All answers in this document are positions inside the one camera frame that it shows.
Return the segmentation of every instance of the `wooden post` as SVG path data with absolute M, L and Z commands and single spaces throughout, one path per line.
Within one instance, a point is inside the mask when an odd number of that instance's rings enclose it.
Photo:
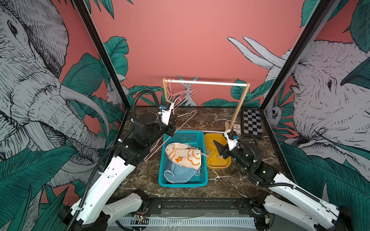
M 163 91 L 164 91 L 164 96 L 166 97 L 166 99 L 168 99 L 168 91 L 167 91 L 167 87 L 166 87 L 166 78 L 163 78 Z
M 234 112 L 234 116 L 230 122 L 230 126 L 229 126 L 229 129 L 232 130 L 232 127 L 234 126 L 234 123 L 235 123 L 235 120 L 236 120 L 236 117 L 238 116 L 239 114 L 239 111 L 240 111 L 240 108 L 242 107 L 243 103 L 244 103 L 244 99 L 245 99 L 245 96 L 247 95 L 247 92 L 249 90 L 249 86 L 250 86 L 250 83 L 248 83 L 248 85 L 244 88 L 244 91 L 242 93 L 242 97 L 240 97 L 240 101 L 238 103 L 238 106 L 236 107 L 236 110 Z

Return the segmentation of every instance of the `light blue towel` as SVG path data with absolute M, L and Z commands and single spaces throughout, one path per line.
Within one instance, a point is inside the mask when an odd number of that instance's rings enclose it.
M 181 167 L 168 161 L 163 175 L 172 184 L 183 184 L 188 182 L 193 176 L 199 176 L 200 172 L 199 170 Z

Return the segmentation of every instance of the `marble tabletop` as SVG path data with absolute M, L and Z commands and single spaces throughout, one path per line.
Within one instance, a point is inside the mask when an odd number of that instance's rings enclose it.
M 182 128 L 196 130 L 224 131 L 225 121 L 230 122 L 235 108 L 178 108 L 176 114 L 184 114 L 197 110 L 197 114 L 187 122 Z M 153 107 L 137 107 L 136 117 L 141 113 L 156 112 Z M 241 123 L 241 112 L 235 124 Z M 189 116 L 182 116 L 176 120 L 176 127 L 182 125 Z M 124 133 L 130 127 L 131 122 L 127 122 Z M 244 142 L 253 142 L 250 138 L 241 138 Z M 276 157 L 270 138 L 262 124 L 262 139 L 258 142 L 258 147 L 264 152 L 263 160 L 282 171 L 279 160 Z M 242 174 L 235 161 L 223 170 L 208 169 L 208 184 L 204 187 L 196 188 L 169 188 L 162 187 L 158 183 L 159 166 L 161 162 L 161 152 L 159 149 L 147 162 L 142 162 L 138 167 L 120 184 L 113 194 L 113 197 L 126 197 L 133 190 L 139 188 L 150 197 L 253 197 L 257 191 L 262 189 L 253 185 L 247 175 Z

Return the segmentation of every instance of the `white towel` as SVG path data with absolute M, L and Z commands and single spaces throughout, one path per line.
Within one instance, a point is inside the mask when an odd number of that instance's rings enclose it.
M 201 166 L 201 151 L 187 143 L 170 143 L 166 147 L 166 155 L 173 163 L 198 170 Z

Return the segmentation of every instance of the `teal plastic basket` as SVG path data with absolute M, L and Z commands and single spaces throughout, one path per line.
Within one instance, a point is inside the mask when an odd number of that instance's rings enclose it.
M 163 141 L 168 139 L 168 135 L 164 135 Z M 205 153 L 205 142 L 204 142 L 204 133 L 200 131 L 192 131 L 192 130 L 179 130 L 177 131 L 173 137 L 168 139 L 166 143 L 162 146 L 162 157 L 161 157 L 161 166 L 159 168 L 159 177 L 158 183 L 162 187 L 170 187 L 170 188 L 195 188 L 195 187 L 202 187 L 206 186 L 208 183 L 208 170 L 207 170 L 207 160 L 206 157 L 202 155 L 202 165 L 199 168 L 200 175 L 193 176 L 190 181 L 184 184 L 172 184 L 164 177 L 164 171 L 167 165 L 168 157 L 165 152 L 165 148 L 169 143 L 187 143 L 192 147 L 196 147 L 201 150 L 202 153 Z

